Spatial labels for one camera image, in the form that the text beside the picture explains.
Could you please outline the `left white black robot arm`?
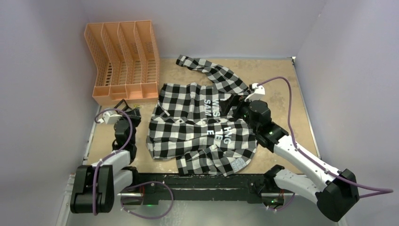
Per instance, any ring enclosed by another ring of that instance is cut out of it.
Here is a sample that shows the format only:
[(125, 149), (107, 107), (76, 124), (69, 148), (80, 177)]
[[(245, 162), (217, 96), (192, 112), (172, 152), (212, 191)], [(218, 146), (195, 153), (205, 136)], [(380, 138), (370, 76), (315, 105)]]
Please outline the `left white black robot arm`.
[(136, 128), (141, 122), (139, 108), (108, 108), (95, 117), (95, 123), (112, 124), (115, 139), (112, 151), (90, 165), (76, 169), (70, 210), (72, 213), (108, 213), (116, 194), (140, 188), (137, 170), (131, 166), (137, 153)]

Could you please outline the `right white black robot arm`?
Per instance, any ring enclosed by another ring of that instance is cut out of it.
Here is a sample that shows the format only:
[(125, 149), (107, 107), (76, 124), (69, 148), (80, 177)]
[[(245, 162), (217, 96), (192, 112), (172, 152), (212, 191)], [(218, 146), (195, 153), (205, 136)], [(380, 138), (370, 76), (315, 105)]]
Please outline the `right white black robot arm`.
[(271, 192), (289, 190), (316, 204), (329, 220), (338, 222), (359, 201), (354, 185), (355, 175), (348, 169), (340, 171), (315, 157), (300, 146), (288, 132), (271, 119), (268, 104), (261, 100), (246, 101), (232, 95), (221, 104), (223, 114), (232, 110), (234, 118), (242, 119), (254, 132), (258, 143), (284, 158), (304, 175), (297, 175), (280, 165), (264, 174), (265, 188)]

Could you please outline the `black white plaid shirt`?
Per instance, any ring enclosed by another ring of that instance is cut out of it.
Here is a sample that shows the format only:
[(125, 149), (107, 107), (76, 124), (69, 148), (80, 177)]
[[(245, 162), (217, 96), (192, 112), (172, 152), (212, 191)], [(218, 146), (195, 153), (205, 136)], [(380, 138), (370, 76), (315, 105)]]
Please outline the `black white plaid shirt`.
[(228, 176), (253, 159), (253, 131), (232, 112), (222, 116), (221, 102), (249, 87), (229, 68), (180, 55), (176, 64), (207, 76), (211, 85), (166, 83), (149, 122), (146, 145), (155, 160), (175, 159), (181, 175)]

